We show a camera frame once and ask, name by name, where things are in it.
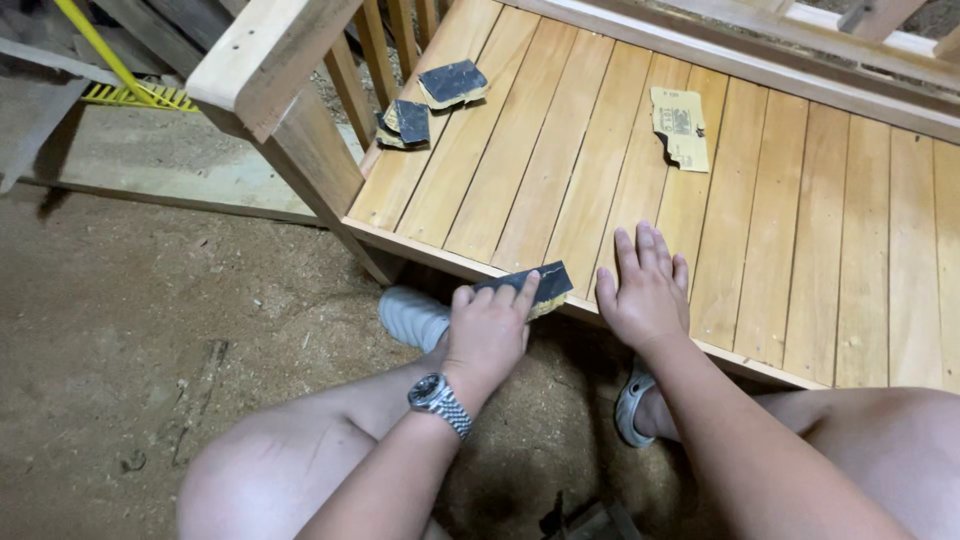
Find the wooden bench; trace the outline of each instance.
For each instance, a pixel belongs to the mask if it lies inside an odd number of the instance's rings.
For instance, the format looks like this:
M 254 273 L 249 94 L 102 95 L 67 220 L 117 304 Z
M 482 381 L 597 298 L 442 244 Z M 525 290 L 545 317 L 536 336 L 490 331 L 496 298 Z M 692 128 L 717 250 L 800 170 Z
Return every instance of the wooden bench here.
M 615 0 L 456 0 L 435 33 L 420 23 L 417 58 L 393 0 L 397 92 L 373 0 L 253 0 L 187 88 L 383 284 L 402 258 L 475 281 L 562 259 L 563 310 L 599 322 L 612 232 L 648 219 L 690 263 L 691 335 L 721 367 L 803 388 L 960 391 L 957 33 L 891 34 L 922 2 L 832 19 L 783 0 L 666 4 L 859 63 Z M 422 102 L 416 74 L 463 59 L 490 80 L 486 101 L 432 115 L 428 149 L 370 145 L 352 18 L 381 107 Z M 369 146 L 359 167 L 308 80 L 324 57 Z M 709 174 L 663 159 L 652 86 L 701 94 Z

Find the watch face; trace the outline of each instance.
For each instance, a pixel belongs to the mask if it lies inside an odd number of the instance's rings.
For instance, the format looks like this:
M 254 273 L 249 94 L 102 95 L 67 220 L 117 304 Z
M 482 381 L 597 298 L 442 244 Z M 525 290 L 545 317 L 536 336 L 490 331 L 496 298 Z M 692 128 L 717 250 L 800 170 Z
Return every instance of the watch face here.
M 420 381 L 410 389 L 410 394 L 407 395 L 410 405 L 425 406 L 429 403 L 440 390 L 441 381 L 442 379 L 439 373 L 431 373 L 423 379 L 420 379 Z

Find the finger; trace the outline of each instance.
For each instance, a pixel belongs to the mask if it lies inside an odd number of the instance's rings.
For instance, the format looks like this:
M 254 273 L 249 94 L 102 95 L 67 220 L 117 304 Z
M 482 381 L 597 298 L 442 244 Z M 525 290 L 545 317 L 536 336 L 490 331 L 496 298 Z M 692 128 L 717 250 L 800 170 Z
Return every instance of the finger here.
M 602 313 L 616 311 L 616 284 L 610 270 L 601 266 L 597 269 L 597 305 Z
M 493 287 L 483 287 L 479 292 L 477 292 L 476 296 L 473 297 L 473 300 L 470 303 L 485 306 L 493 300 L 494 293 L 495 291 L 493 290 Z
M 654 249 L 657 250 L 657 267 L 667 279 L 673 278 L 673 260 L 670 259 L 670 248 L 666 247 L 666 240 L 660 229 L 654 229 Z
M 493 303 L 498 306 L 510 307 L 514 304 L 515 297 L 516 289 L 514 286 L 508 283 L 502 284 L 496 289 L 496 294 L 493 295 Z
M 673 256 L 673 281 L 681 291 L 686 295 L 686 287 L 689 285 L 690 268 L 686 265 L 684 254 L 678 253 Z
M 630 235 L 622 227 L 617 227 L 613 232 L 613 242 L 616 245 L 616 259 L 620 266 L 620 280 L 628 282 L 640 271 L 634 243 L 630 241 Z
M 645 219 L 636 224 L 636 251 L 639 253 L 640 268 L 657 268 L 657 246 L 650 231 L 650 222 Z
M 514 309 L 524 318 L 530 312 L 530 308 L 533 307 L 534 298 L 537 297 L 537 287 L 539 286 L 540 272 L 533 270 L 527 274 L 527 279 L 523 282 L 523 288 L 520 289 L 520 294 L 516 295 L 514 300 Z
M 476 296 L 476 293 L 473 292 L 473 287 L 461 285 L 453 291 L 453 302 L 450 303 L 450 306 L 453 309 L 463 309 L 473 301 L 474 296 Z

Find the forearm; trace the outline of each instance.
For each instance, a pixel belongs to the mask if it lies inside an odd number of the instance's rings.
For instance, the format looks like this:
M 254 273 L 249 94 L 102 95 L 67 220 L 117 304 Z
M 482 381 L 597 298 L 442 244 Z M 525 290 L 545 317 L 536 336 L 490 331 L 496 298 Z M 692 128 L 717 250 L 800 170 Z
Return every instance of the forearm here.
M 446 420 L 408 412 L 297 538 L 420 538 L 459 447 L 460 437 Z
M 681 335 L 641 355 L 698 477 L 743 538 L 910 538 Z

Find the right hand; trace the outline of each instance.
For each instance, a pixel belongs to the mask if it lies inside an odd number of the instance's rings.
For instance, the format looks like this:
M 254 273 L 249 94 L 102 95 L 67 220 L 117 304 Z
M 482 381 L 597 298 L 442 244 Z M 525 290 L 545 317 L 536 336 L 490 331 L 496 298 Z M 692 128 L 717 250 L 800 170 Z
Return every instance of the right hand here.
M 660 231 L 641 221 L 636 246 L 622 228 L 613 234 L 620 266 L 620 288 L 607 268 L 597 269 L 600 314 L 620 341 L 642 354 L 644 344 L 669 334 L 690 334 L 686 301 L 689 271 L 681 254 L 671 259 Z

